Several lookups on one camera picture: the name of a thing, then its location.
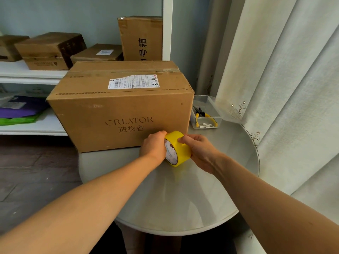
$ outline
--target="white curtain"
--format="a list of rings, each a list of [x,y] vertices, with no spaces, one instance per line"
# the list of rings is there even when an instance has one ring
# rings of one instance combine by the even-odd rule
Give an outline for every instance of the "white curtain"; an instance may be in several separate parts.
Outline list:
[[[336,223],[338,25],[339,0],[245,0],[222,79],[213,82],[219,108],[258,147],[260,177]],[[238,252],[251,248],[262,251],[247,232]]]

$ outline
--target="purple bag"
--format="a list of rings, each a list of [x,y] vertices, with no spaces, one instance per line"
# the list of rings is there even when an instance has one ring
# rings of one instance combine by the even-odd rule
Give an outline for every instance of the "purple bag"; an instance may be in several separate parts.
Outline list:
[[[16,117],[32,116],[44,111],[48,107],[49,104],[46,102],[46,98],[15,95],[10,101],[0,107],[0,118],[13,119]]]

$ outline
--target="white table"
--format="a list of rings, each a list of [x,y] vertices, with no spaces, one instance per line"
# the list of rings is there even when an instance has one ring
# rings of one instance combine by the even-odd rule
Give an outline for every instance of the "white table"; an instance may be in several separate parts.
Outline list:
[[[216,148],[259,175],[259,156],[248,132],[223,121],[217,129],[194,130]],[[79,155],[85,183],[138,157],[139,147],[87,152]],[[174,168],[163,162],[141,183],[117,220],[136,230],[168,236],[195,234],[214,228],[238,213],[222,184],[188,160]]]

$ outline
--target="pliers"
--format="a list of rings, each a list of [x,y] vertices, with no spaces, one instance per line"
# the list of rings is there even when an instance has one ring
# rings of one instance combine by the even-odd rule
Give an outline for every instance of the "pliers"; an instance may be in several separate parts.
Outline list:
[[[215,119],[212,118],[210,115],[208,115],[206,112],[202,111],[200,106],[198,106],[198,109],[195,106],[193,106],[193,108],[195,109],[195,122],[196,122],[195,126],[196,127],[199,127],[199,123],[198,123],[199,115],[201,115],[202,117],[210,117],[212,122],[213,122],[213,124],[214,124],[214,126],[218,127],[218,123],[215,121]]]

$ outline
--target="packing tape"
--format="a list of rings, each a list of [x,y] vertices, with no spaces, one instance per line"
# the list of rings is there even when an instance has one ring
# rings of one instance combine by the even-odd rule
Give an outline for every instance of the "packing tape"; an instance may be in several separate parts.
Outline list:
[[[177,167],[191,157],[188,145],[178,142],[183,136],[179,131],[173,131],[165,136],[166,160],[171,166]]]

